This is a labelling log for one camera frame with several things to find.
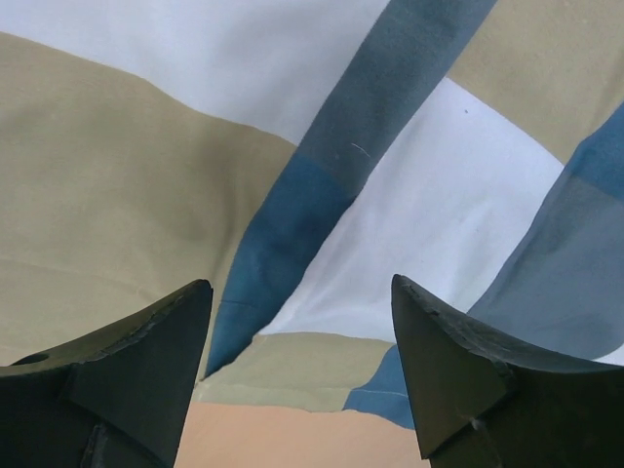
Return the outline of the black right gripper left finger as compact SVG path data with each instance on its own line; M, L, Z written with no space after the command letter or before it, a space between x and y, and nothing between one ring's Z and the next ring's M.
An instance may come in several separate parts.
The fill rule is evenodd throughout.
M2 466L174 466L212 299L194 281L2 367Z

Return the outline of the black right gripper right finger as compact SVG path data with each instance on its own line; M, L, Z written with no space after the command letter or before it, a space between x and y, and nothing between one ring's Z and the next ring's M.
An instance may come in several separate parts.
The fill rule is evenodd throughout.
M421 456L434 467L619 467L623 370L524 342L392 281Z

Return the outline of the blue beige white plaid pillowcase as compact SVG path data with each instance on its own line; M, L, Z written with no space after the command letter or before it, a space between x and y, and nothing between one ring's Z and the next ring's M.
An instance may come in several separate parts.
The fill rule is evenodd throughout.
M411 426L402 274L623 361L619 1L5 1L1 361L198 278L195 397Z

